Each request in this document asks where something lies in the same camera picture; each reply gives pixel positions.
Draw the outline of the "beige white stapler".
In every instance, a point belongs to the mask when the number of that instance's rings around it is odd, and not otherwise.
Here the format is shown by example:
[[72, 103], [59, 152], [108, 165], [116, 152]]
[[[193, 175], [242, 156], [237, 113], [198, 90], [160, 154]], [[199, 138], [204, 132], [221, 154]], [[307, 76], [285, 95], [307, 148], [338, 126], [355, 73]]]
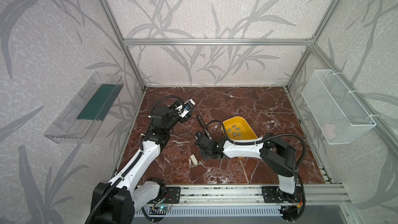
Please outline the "beige white stapler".
[[190, 160], [191, 160], [191, 162], [192, 162], [192, 164], [194, 165], [194, 166], [197, 166], [199, 163], [198, 163], [198, 160], [196, 159], [196, 156], [195, 155], [191, 155], [190, 156]]

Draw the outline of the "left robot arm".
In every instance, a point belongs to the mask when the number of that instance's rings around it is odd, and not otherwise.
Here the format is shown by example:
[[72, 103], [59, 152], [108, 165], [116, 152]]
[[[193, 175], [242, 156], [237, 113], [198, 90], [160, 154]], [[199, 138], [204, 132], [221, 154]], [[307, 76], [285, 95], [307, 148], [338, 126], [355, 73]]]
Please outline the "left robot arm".
[[166, 147], [171, 129], [177, 123], [186, 122], [194, 106], [193, 100], [171, 106], [155, 103], [149, 116], [150, 125], [142, 134], [137, 153], [108, 183], [95, 187], [87, 224], [130, 224], [136, 212], [147, 203], [165, 197], [164, 181], [155, 178], [142, 186], [138, 183]]

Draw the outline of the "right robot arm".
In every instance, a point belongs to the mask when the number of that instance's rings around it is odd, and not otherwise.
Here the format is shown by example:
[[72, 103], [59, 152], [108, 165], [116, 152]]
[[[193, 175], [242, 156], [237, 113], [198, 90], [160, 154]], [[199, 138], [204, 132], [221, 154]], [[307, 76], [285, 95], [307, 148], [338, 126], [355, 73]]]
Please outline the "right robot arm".
[[230, 142], [228, 139], [214, 141], [203, 135], [196, 134], [196, 146], [200, 149], [203, 159], [222, 158], [255, 158], [263, 160], [278, 175], [279, 192], [281, 195], [293, 195], [296, 188], [296, 149], [282, 138], [266, 135], [266, 141], [257, 140]]

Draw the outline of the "yellow plastic tray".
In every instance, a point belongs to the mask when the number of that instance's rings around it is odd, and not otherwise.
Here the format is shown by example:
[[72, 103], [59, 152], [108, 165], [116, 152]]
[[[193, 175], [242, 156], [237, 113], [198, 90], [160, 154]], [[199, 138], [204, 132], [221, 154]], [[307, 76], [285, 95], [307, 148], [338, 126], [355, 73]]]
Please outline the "yellow plastic tray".
[[[256, 136], [254, 133], [253, 129], [250, 127], [248, 122], [243, 118], [243, 117], [232, 117], [230, 119], [227, 119], [223, 122], [223, 125], [226, 129], [226, 132], [228, 129], [232, 129], [230, 132], [227, 132], [227, 135], [229, 133], [235, 132], [236, 135], [235, 137], [229, 137], [231, 140], [236, 140], [235, 144], [234, 142], [229, 142], [226, 141], [224, 146], [223, 146], [223, 154], [228, 157], [228, 158], [257, 158], [260, 159], [260, 145], [237, 145], [238, 142], [244, 142], [244, 143], [249, 143], [254, 140], [258, 140], [259, 138]], [[237, 127], [240, 127], [240, 130], [236, 130], [236, 128], [232, 128], [233, 125], [236, 125]]]

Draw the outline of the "aluminium frame crossbar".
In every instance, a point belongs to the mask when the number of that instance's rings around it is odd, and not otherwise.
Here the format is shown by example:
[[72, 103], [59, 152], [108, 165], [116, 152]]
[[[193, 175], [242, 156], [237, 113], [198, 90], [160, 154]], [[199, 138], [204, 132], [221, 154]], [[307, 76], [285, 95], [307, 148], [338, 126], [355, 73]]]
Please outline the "aluminium frame crossbar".
[[260, 39], [199, 39], [199, 38], [127, 38], [125, 46], [310, 46], [305, 38], [260, 38]]

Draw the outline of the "clear plastic wall bin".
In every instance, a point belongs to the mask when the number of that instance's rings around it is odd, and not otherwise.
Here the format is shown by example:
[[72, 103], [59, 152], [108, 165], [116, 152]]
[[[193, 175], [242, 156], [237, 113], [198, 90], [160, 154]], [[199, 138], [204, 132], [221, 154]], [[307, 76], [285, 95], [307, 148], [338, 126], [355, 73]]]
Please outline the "clear plastic wall bin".
[[94, 72], [44, 137], [57, 144], [90, 144], [123, 86], [120, 75]]

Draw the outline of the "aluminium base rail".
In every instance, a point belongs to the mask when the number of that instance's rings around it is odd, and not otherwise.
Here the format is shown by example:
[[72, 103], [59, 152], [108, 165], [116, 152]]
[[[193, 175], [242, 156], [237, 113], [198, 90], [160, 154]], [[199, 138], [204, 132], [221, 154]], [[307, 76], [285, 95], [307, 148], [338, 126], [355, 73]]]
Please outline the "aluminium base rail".
[[[227, 206], [227, 205], [265, 205], [264, 197], [269, 192], [263, 191], [264, 185], [179, 185], [180, 192], [171, 199], [175, 206]], [[305, 184], [307, 205], [351, 205], [352, 202], [341, 184]]]

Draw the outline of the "aluminium frame corner post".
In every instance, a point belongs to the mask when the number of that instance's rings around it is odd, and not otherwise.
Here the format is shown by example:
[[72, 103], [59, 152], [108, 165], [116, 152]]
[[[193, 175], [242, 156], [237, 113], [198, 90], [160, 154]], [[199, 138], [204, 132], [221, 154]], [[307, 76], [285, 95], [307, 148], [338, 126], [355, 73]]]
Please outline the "aluminium frame corner post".
[[142, 77], [141, 77], [141, 75], [140, 75], [140, 73], [139, 73], [139, 71], [137, 69], [137, 66], [134, 63], [134, 60], [133, 60], [130, 52], [128, 51], [127, 47], [124, 45], [123, 36], [121, 35], [121, 32], [120, 32], [120, 30], [119, 30], [119, 28], [117, 26], [117, 23], [115, 21], [115, 18], [113, 16], [113, 13], [111, 11], [111, 8], [110, 8], [107, 0], [98, 0], [98, 1], [99, 1], [99, 4], [100, 4], [100, 6], [101, 6], [101, 8], [102, 8], [102, 10], [103, 10], [108, 22], [109, 22], [109, 24], [110, 24], [110, 26], [111, 26], [111, 28], [112, 28], [112, 30], [114, 32], [114, 35], [115, 35], [116, 40], [117, 40], [117, 43], [120, 46], [120, 48], [122, 50], [122, 53], [126, 57], [131, 69], [133, 70], [133, 73], [134, 73], [135, 77], [137, 78], [141, 89], [145, 91], [146, 90], [146, 85], [144, 84], [144, 81], [143, 81], [143, 79], [142, 79]]

